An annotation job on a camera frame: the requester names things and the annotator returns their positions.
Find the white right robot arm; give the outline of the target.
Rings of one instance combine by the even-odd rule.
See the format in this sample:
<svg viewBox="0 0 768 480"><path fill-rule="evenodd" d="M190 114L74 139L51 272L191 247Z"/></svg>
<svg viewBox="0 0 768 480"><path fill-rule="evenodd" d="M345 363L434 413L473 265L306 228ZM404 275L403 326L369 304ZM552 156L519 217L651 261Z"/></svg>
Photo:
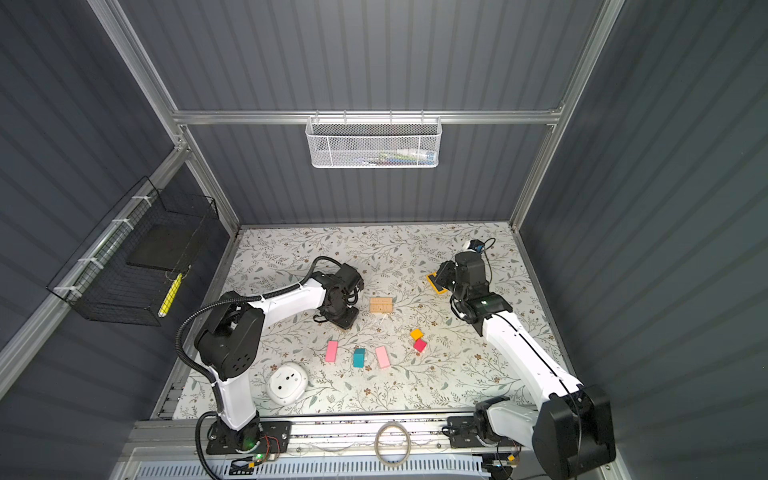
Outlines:
<svg viewBox="0 0 768 480"><path fill-rule="evenodd" d="M431 281L450 292L454 315L503 356L534 401L531 411L506 396L478 403L474 418L479 438L490 443L509 439L531 448L552 479L574 479L615 460L607 394L598 386L584 386L535 341L512 306L491 291L481 253L456 254Z"/></svg>

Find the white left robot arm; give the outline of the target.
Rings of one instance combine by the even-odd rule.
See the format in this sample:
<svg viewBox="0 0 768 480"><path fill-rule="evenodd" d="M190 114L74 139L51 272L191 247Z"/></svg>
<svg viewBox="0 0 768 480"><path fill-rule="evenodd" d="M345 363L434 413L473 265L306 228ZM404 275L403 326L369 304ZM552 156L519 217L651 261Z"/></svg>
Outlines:
<svg viewBox="0 0 768 480"><path fill-rule="evenodd" d="M323 273L311 263L307 274L282 289L255 296L235 292L200 309L208 317L194 340L200 355L190 367L205 376L215 399L215 437L209 441L210 454L264 452L269 437L260 425L248 380L263 331L286 318L315 310L321 323L342 329L353 325L359 309L356 303L364 281L346 263L320 256L337 266Z"/></svg>

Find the engraved rectangular wood block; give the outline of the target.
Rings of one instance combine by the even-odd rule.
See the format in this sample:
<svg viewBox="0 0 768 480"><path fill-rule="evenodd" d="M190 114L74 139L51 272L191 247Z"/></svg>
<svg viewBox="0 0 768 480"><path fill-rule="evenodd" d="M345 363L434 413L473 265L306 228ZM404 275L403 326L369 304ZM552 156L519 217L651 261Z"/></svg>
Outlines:
<svg viewBox="0 0 768 480"><path fill-rule="evenodd" d="M369 310L374 314L391 314L394 312L394 300L392 297L372 297Z"/></svg>

